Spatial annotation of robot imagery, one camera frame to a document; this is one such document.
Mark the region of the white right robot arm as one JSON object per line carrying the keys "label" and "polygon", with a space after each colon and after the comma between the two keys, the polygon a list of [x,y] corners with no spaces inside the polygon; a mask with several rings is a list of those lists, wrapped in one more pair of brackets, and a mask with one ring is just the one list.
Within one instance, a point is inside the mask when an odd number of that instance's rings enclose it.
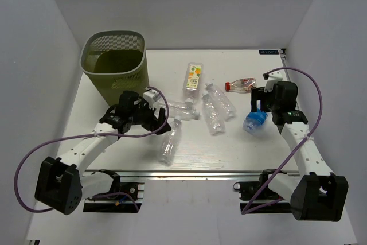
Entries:
{"label": "white right robot arm", "polygon": [[268,82],[251,89],[251,110],[272,114],[272,121],[287,142],[298,167],[296,180],[281,169],[265,170],[260,175],[258,191],[265,198],[276,194],[290,203],[296,220],[338,222],[342,217],[348,192],[344,176],[337,176],[325,163],[304,113],[296,109],[298,87],[290,81]]}

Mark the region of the clear crumpled bottle small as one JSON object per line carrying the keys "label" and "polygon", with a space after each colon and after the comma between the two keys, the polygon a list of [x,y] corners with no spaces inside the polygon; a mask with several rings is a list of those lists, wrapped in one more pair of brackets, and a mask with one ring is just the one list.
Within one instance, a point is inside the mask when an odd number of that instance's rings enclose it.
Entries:
{"label": "clear crumpled bottle small", "polygon": [[228,121],[236,116],[236,108],[233,103],[225,95],[224,91],[212,82],[205,83],[206,90],[213,100],[214,106],[218,109],[218,113],[223,120]]}

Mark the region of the dark blue corner label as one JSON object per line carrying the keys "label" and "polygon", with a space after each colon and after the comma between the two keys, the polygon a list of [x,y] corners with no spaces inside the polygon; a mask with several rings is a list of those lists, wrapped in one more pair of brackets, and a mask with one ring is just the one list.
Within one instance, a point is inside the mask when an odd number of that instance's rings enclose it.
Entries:
{"label": "dark blue corner label", "polygon": [[274,49],[260,49],[259,50],[260,55],[278,55],[279,51]]}

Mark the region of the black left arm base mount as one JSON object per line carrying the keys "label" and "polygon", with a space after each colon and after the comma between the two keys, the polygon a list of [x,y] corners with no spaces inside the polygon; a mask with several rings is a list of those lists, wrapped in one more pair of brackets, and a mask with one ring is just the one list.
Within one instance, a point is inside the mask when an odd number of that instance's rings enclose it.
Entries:
{"label": "black left arm base mount", "polygon": [[102,169],[85,176],[85,213],[138,213],[143,202],[144,183],[125,180],[112,170]]}

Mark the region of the orange label juice bottle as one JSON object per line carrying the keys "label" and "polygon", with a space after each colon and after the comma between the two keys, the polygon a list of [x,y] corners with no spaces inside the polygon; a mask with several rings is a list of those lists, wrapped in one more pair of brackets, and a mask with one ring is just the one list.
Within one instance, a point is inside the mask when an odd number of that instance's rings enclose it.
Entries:
{"label": "orange label juice bottle", "polygon": [[203,71],[204,65],[202,63],[188,63],[183,82],[183,96],[185,99],[191,99],[192,101],[198,99]]}

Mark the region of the red cap clear bottle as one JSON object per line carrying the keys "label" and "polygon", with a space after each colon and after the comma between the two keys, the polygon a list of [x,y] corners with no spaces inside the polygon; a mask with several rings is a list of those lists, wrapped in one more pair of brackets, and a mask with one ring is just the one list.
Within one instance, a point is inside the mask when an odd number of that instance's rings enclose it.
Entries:
{"label": "red cap clear bottle", "polygon": [[256,88],[256,79],[252,77],[225,83],[226,92],[247,94],[250,93],[252,88]]}

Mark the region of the blue label crushed bottle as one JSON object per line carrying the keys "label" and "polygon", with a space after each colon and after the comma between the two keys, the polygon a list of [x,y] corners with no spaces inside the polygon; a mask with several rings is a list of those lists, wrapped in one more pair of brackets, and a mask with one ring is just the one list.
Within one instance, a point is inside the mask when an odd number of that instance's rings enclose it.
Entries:
{"label": "blue label crushed bottle", "polygon": [[267,117],[267,113],[261,111],[259,108],[256,112],[250,112],[243,122],[243,130],[251,134],[258,132],[263,128]]}

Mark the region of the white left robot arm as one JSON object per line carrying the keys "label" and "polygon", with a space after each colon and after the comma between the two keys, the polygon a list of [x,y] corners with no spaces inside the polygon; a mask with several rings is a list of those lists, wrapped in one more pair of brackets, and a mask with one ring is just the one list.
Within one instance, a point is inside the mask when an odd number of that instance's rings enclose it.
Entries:
{"label": "white left robot arm", "polygon": [[101,153],[122,137],[129,137],[132,126],[141,126],[147,135],[161,135],[171,130],[168,107],[160,107],[163,93],[148,87],[140,96],[124,91],[117,104],[99,119],[90,134],[80,135],[81,142],[66,153],[43,160],[38,175],[35,198],[52,209],[71,214],[84,199],[114,199],[119,196],[134,201],[121,190],[120,175],[100,169],[85,175],[86,169]]}

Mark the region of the olive green mesh bin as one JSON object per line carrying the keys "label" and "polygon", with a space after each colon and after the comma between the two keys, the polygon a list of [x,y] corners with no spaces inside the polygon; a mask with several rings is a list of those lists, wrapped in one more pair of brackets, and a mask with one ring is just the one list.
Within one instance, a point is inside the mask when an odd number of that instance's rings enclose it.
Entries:
{"label": "olive green mesh bin", "polygon": [[123,91],[142,96],[149,86],[145,39],[135,31],[94,34],[84,44],[80,66],[109,106]]}

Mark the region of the clear crumpled bottle large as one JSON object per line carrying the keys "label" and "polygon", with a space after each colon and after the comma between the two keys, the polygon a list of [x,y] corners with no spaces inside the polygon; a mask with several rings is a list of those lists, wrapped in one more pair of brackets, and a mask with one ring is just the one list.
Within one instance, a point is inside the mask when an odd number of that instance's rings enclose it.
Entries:
{"label": "clear crumpled bottle large", "polygon": [[209,133],[219,135],[225,133],[225,123],[217,112],[213,100],[207,91],[202,92],[202,112]]}

